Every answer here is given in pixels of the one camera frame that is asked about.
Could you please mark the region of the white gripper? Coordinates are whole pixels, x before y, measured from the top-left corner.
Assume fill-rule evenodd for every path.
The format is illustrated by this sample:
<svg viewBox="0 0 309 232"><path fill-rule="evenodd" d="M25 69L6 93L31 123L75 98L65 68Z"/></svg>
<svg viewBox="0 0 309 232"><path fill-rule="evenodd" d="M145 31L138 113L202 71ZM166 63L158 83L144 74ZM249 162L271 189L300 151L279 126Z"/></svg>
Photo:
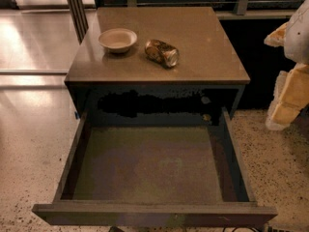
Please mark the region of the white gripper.
<svg viewBox="0 0 309 232"><path fill-rule="evenodd" d="M281 71L276 78L273 101L270 103L266 126L282 131L309 104L309 0L305 0L290 20L266 36L264 44L284 45L285 56L296 63L289 72Z"/></svg>

